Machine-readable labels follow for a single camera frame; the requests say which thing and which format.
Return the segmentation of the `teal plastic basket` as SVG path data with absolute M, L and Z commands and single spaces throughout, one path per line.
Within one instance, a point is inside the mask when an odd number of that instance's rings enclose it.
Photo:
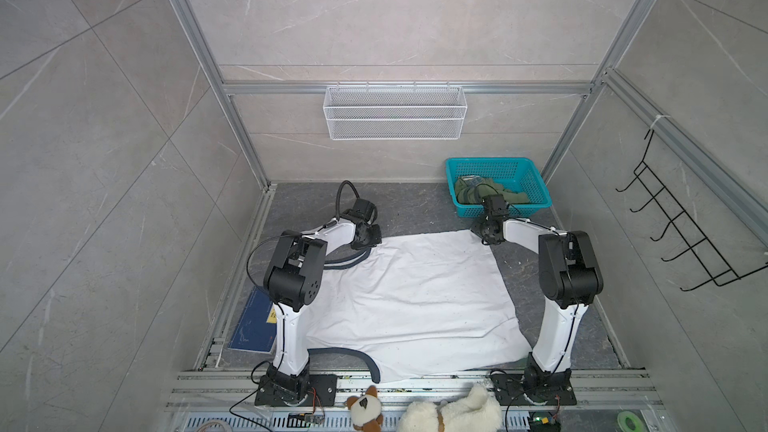
M 460 176 L 467 175 L 491 178 L 507 189 L 526 193 L 530 200 L 529 204 L 509 204 L 510 214 L 513 217 L 530 217 L 535 212 L 552 205 L 550 194 L 538 169 L 527 158 L 449 158 L 445 161 L 445 171 L 449 193 L 459 217 L 476 218 L 483 214 L 483 204 L 463 205 L 455 197 L 454 183 Z

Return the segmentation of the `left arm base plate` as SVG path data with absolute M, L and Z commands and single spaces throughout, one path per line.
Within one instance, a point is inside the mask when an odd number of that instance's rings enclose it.
M 294 394 L 275 385 L 266 375 L 259 379 L 253 404 L 270 407 L 333 406 L 338 377 L 332 374 L 311 374 L 304 392 Z

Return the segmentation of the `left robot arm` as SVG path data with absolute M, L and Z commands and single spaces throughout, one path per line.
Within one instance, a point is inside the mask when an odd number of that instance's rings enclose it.
M 285 230 L 276 243 L 261 286 L 277 317 L 277 349 L 260 386 L 288 404 L 300 403 L 311 392 L 310 355 L 337 353 L 362 360 L 374 383 L 381 371 L 367 354 L 343 347 L 306 345 L 308 306 L 317 299 L 326 271 L 351 269 L 368 259 L 382 243 L 376 205 L 363 199 L 355 185 L 343 181 L 336 192 L 334 216 L 304 232 Z

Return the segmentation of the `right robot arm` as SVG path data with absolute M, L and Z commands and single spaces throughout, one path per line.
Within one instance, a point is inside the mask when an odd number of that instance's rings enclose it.
M 571 357 L 584 314 L 604 288 L 587 233 L 564 231 L 514 218 L 500 194 L 482 199 L 483 215 L 471 231 L 486 245 L 509 242 L 538 254 L 538 280 L 545 297 L 539 336 L 526 362 L 521 393 L 545 404 L 570 386 Z

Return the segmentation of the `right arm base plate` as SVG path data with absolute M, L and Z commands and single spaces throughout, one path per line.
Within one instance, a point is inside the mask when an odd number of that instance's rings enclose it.
M 502 406 L 575 406 L 577 399 L 569 382 L 559 385 L 525 385 L 522 374 L 492 370 L 489 374 L 496 400 Z

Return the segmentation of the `white navy-trimmed tank top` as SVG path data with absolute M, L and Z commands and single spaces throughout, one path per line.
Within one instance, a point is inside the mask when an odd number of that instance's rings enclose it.
M 384 239 L 361 264 L 324 273 L 302 318 L 309 347 L 362 352 L 384 383 L 531 350 L 491 248 L 468 230 Z

